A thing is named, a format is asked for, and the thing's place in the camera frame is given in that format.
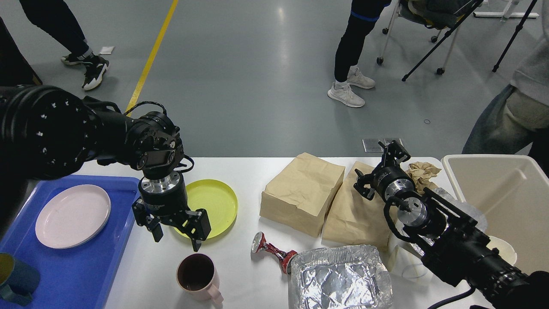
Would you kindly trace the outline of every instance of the cable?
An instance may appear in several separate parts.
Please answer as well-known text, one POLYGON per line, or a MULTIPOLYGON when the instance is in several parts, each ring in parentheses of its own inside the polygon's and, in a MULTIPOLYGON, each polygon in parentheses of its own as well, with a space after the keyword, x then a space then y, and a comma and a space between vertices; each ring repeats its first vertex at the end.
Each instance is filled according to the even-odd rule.
POLYGON ((84 105, 86 107, 91 108, 91 109, 96 109, 98 107, 107 107, 107 106, 109 106, 109 107, 112 107, 115 112, 120 113, 120 114, 122 113, 122 111, 120 110, 118 105, 116 105, 116 103, 114 103, 114 102, 92 101, 92 100, 95 100, 95 99, 92 98, 92 97, 89 97, 89 96, 85 96, 82 101, 84 102, 84 105))
POLYGON ((437 302, 436 304, 430 306, 430 307, 427 308, 427 309, 437 309, 437 308, 440 308, 440 307, 442 307, 442 306, 444 306, 444 305, 448 305, 448 304, 451 303, 451 302, 455 302, 456 300, 464 299, 464 298, 467 297, 467 296, 471 296, 471 294, 474 293, 475 290, 476 290, 476 288, 471 287, 471 289, 468 290, 467 292, 458 294, 458 295, 456 295, 456 296, 452 296, 452 297, 450 297, 450 298, 446 298, 446 299, 444 299, 444 300, 441 300, 441 301, 437 302))
POLYGON ((162 114, 164 115, 168 115, 166 109, 164 108, 164 106, 160 103, 156 103, 156 102, 153 102, 153 101, 143 101, 143 102, 139 102, 137 104, 135 104, 132 108, 128 109, 125 113, 124 113, 124 116, 128 115, 129 113, 131 113, 134 109, 136 109, 137 107, 141 106, 141 105, 145 105, 145 104, 152 104, 152 105, 156 105, 156 106, 160 106, 160 108, 162 108, 162 114))
MULTIPOLYGON (((186 173, 186 172, 188 172, 188 171, 190 171, 191 169, 194 168, 194 160, 193 160, 193 158, 189 157, 189 156, 186 155, 186 154, 183 155, 183 158, 189 160, 189 162, 190 162, 192 165, 191 165, 191 167, 189 167, 189 168, 186 168, 186 169, 178 169, 177 171, 179 171, 179 172, 181 172, 181 173, 186 173)), ((178 165, 178 167, 187 167, 187 165, 186 165, 186 164, 180 163, 180 164, 178 165)))

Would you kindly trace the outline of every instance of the white plastic bin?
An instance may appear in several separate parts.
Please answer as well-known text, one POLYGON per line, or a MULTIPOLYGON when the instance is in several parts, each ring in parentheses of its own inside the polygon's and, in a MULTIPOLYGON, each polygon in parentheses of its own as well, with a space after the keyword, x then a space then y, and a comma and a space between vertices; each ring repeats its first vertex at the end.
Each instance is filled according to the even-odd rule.
POLYGON ((442 166, 457 199, 486 215, 486 233, 513 246, 518 268, 549 271, 549 179, 532 158, 452 154, 442 166))

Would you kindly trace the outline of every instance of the pink mug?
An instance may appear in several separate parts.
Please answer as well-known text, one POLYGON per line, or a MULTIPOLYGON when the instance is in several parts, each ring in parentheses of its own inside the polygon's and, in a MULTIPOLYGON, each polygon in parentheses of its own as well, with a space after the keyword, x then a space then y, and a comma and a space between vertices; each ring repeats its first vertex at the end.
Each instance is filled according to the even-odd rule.
POLYGON ((196 300, 212 299, 220 305, 219 276, 212 260, 200 253, 186 257, 177 267, 177 283, 196 300))

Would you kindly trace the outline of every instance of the mug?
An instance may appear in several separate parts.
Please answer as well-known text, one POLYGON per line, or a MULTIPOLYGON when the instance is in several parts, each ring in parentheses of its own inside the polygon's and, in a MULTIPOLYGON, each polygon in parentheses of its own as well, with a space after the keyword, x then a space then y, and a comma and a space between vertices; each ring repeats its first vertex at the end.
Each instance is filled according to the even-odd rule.
POLYGON ((219 276, 212 260, 200 253, 186 257, 177 267, 177 283, 196 300, 212 299, 220 305, 219 276))
POLYGON ((0 253, 0 297, 26 306, 38 287, 40 274, 34 267, 17 260, 8 253, 0 253))

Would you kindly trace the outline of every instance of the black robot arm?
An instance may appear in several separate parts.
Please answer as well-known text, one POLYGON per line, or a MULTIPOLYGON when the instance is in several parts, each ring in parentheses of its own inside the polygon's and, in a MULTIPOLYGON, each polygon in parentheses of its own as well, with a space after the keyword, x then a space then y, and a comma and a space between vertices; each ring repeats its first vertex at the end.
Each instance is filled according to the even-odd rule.
POLYGON ((421 261, 429 270, 452 286, 466 280, 497 309, 547 307, 542 291, 549 284, 548 273, 527 276, 504 261, 497 249, 488 249, 489 237, 471 216, 428 188, 423 195, 416 192, 412 179, 400 168, 400 163, 410 158, 402 145, 392 141, 381 146, 382 162, 371 174, 357 170, 355 189, 365 198, 373 197, 374 192, 382 197, 390 230, 421 248, 421 261), (391 207, 398 208, 406 235, 395 227, 391 207))
POLYGON ((187 234, 195 251, 208 237, 207 211, 187 205, 182 173, 192 167, 180 162, 192 159, 164 108, 134 119, 112 102, 80 100, 52 86, 0 87, 0 133, 4 177, 56 179, 91 160, 129 165, 144 174, 132 205, 136 222, 155 241, 163 235, 159 223, 187 234))

